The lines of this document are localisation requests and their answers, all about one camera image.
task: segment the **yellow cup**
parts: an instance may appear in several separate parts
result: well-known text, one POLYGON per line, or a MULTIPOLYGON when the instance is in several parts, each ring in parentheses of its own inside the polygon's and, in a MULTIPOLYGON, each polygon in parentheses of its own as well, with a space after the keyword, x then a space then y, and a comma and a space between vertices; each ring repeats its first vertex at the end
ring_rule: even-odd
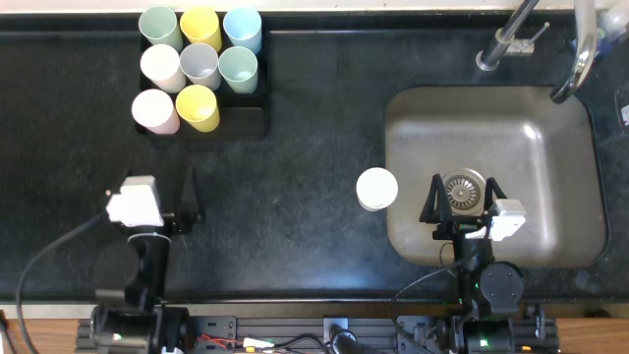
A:
POLYGON ((218 16, 210 8, 194 8, 186 11, 179 23, 181 31, 190 43, 211 45, 216 52, 220 51, 223 42, 220 38, 218 16))
POLYGON ((184 88, 175 100, 177 113, 200 132, 211 132, 220 122, 216 96, 201 85, 184 88))

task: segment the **cup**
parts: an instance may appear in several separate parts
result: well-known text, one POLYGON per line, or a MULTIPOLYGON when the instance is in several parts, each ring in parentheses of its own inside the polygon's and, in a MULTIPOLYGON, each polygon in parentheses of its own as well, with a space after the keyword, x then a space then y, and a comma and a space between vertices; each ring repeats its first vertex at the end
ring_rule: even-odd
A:
POLYGON ((179 130, 179 116, 168 93, 159 89, 140 92, 131 106, 131 113, 139 124, 155 134, 175 134, 179 130))
POLYGON ((147 49, 140 59, 140 68, 168 93, 177 93, 186 85, 186 76, 179 68, 179 54, 169 45, 157 44, 147 49))
POLYGON ((245 47, 231 47, 218 59, 218 70, 235 93, 252 93, 257 88, 257 58, 245 47))
POLYGON ((138 21, 140 32, 152 44, 166 44, 180 51, 184 46, 177 16, 164 6, 150 8, 143 12, 138 21))
POLYGON ((232 44, 243 46, 254 54, 262 49, 262 18, 250 8, 230 10, 223 19, 223 28, 232 44))
POLYGON ((218 54, 210 45, 197 43, 187 46, 181 52, 179 66, 193 84, 203 85, 211 90, 220 87, 218 54))
POLYGON ((177 113, 200 132, 211 132, 220 122, 216 96, 211 89, 191 85, 177 95, 177 113))
POLYGON ((222 40, 218 16, 210 8, 194 8, 182 15, 181 31, 190 43, 205 43, 211 45, 216 52, 220 51, 222 40))
POLYGON ((356 194, 361 207, 367 211, 378 211, 395 201, 397 180, 384 168, 370 168, 359 177, 356 194))

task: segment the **sink basin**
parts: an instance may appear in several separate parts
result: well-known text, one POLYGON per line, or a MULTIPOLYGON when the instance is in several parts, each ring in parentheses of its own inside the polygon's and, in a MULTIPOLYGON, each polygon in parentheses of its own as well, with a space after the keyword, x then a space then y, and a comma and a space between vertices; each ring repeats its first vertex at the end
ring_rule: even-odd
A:
MULTIPOLYGON (((581 102, 548 98, 550 88, 412 88, 386 109, 386 168, 399 194, 388 236, 410 262, 438 265, 443 241, 419 222, 430 178, 447 178, 458 213, 478 214, 494 177, 527 220, 493 242, 497 260, 518 266, 586 266, 606 241, 590 117, 581 102)), ((451 247, 444 249, 446 262, 451 247)))

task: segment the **chrome faucet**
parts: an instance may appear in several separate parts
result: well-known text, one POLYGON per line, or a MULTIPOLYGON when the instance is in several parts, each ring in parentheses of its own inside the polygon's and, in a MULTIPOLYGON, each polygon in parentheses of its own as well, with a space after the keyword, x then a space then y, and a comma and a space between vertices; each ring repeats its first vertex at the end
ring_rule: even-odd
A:
MULTIPOLYGON (((505 55, 531 55, 535 40, 547 29, 548 24, 530 40, 516 39, 515 32, 531 14, 540 0, 524 0, 503 29, 498 29, 486 50, 479 52, 476 63, 482 70, 492 71, 505 55)), ((594 0, 574 0, 577 23, 577 51, 570 76, 565 84, 554 88, 550 99, 555 103, 565 101, 583 83, 594 62, 597 51, 597 14, 594 0)))

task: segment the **wooden surface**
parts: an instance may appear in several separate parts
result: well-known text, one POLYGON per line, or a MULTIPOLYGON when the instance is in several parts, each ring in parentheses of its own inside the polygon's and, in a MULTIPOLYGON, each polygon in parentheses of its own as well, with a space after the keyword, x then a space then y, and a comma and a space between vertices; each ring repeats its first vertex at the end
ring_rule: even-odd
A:
MULTIPOLYGON (((562 354, 629 353, 629 320, 557 320, 562 354)), ((40 354, 71 354, 75 349, 77 320, 27 320, 27 328, 40 354)), ((9 332, 20 354, 28 353, 17 321, 9 332)), ((4 352, 10 353, 3 337, 4 352)))

